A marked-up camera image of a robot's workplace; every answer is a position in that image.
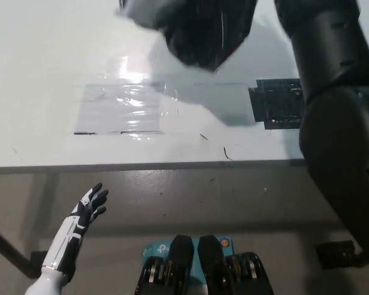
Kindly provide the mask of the white and black left hand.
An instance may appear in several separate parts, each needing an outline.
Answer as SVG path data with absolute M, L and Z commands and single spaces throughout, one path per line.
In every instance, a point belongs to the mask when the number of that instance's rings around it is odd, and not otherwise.
M 42 266 L 60 272 L 69 283 L 76 271 L 76 259 L 91 223 L 106 211 L 104 203 L 109 191 L 98 183 L 78 201 L 62 222 L 45 256 Z

